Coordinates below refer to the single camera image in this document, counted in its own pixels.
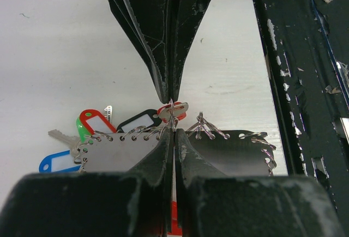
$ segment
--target red object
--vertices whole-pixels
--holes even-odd
[[[88,132],[90,132],[90,134],[94,134],[94,129],[87,123],[87,120],[94,118],[94,117],[98,117],[100,118],[104,124],[106,124],[108,126],[108,128],[110,129],[110,131],[112,131],[112,133],[116,133],[116,129],[114,128],[114,126],[112,124],[110,124],[110,122],[102,115],[102,113],[100,113],[97,110],[84,110],[80,116],[79,119],[81,121],[81,124],[86,128],[86,130],[88,130]]]
[[[178,105],[178,104],[181,104],[181,103],[182,102],[175,102],[174,105]],[[162,112],[163,110],[168,109],[170,107],[171,107],[170,104],[162,106],[160,109],[158,109],[158,115],[160,114],[160,112]],[[182,113],[182,114],[178,115],[176,118],[180,121],[180,120],[184,119],[185,117],[186,117],[186,113]],[[162,121],[165,122],[165,123],[168,123],[168,120],[165,119],[165,118],[162,118]]]
[[[182,236],[182,229],[178,227],[177,202],[172,202],[172,232],[167,234]]]

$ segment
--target black metal frame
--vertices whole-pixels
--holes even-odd
[[[159,99],[178,100],[185,59],[210,0],[109,0]]]
[[[317,178],[349,233],[349,149],[334,128],[349,116],[336,66],[349,64],[349,0],[254,1],[288,172]]]

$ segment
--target scratched black paint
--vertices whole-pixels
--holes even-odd
[[[325,91],[328,85],[340,87],[327,42],[335,58],[349,64],[349,0],[254,1],[272,70],[273,95],[288,171],[313,177],[317,171],[311,159],[323,156],[329,178],[326,183],[319,179],[319,183],[328,190],[349,233],[348,148],[333,126],[340,117],[349,117],[349,111],[343,93]],[[317,11],[323,18],[325,34]],[[290,76],[282,74],[288,69]]]

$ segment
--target metal plate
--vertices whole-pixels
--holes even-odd
[[[109,134],[113,141],[101,136],[101,141],[93,141],[92,145],[86,145],[87,152],[82,153],[81,161],[87,161],[84,169],[86,172],[101,171],[128,171],[144,157],[146,157],[158,144],[157,135],[149,137],[145,141],[144,136],[149,133],[142,133],[133,141],[132,136],[138,133],[131,133],[124,141],[120,137],[125,133]]]
[[[268,176],[269,168],[265,163],[268,156],[262,152],[267,149],[274,158],[273,151],[265,144],[253,143],[251,138],[265,141],[259,136],[250,136],[240,139],[240,134],[251,134],[250,131],[223,131],[229,134],[228,140],[224,139],[216,132],[216,138],[210,140],[208,136],[202,134],[202,139],[197,140],[191,136],[191,145],[214,167],[228,176]]]

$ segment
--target green key tag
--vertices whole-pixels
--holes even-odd
[[[81,142],[84,143],[85,140],[86,140],[85,135],[91,136],[91,134],[90,134],[90,132],[84,127],[84,125],[82,125],[82,123],[81,123],[79,117],[76,119],[76,128],[77,128],[77,131],[79,132],[79,136],[80,136]]]

